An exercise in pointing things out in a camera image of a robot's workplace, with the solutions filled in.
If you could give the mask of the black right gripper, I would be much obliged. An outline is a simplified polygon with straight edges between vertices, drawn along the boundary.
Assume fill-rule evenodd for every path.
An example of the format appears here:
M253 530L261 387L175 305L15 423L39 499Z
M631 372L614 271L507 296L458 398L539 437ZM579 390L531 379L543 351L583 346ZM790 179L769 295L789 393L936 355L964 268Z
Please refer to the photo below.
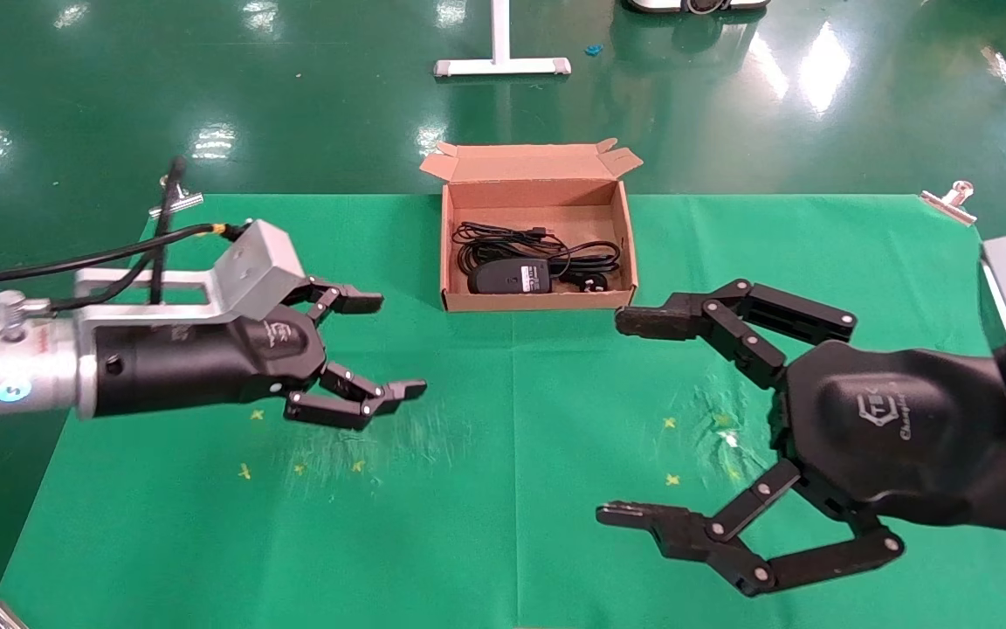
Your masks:
M769 413L779 460L718 514L610 501L667 560L709 565L748 598L877 570L905 552L878 517L1006 530L1006 391L989 358L826 342L786 368ZM740 534L787 491L846 522L845 542L762 557Z

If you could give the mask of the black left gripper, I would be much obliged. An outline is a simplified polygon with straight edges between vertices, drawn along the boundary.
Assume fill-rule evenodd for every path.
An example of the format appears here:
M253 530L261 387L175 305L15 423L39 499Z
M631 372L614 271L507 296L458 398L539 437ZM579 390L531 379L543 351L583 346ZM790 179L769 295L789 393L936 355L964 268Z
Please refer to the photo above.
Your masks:
M318 327L331 312L371 315L379 292L310 278L264 319L199 325L105 326L94 334L94 397L81 418L123 417L284 397L287 421L362 431L427 391L423 379L377 384L326 363ZM290 307L310 304L307 314ZM331 394L307 390L316 382Z

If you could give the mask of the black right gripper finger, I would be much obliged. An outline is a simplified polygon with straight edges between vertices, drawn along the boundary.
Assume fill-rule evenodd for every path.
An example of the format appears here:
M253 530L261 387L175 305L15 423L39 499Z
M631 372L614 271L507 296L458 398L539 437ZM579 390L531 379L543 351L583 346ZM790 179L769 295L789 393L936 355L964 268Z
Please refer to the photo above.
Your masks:
M759 334L760 328L816 346L827 340L849 342L855 325L851 312L748 280L734 280L712 292L674 292L662 306L615 312L619 334L678 342L702 339L763 390L777 386L786 356Z

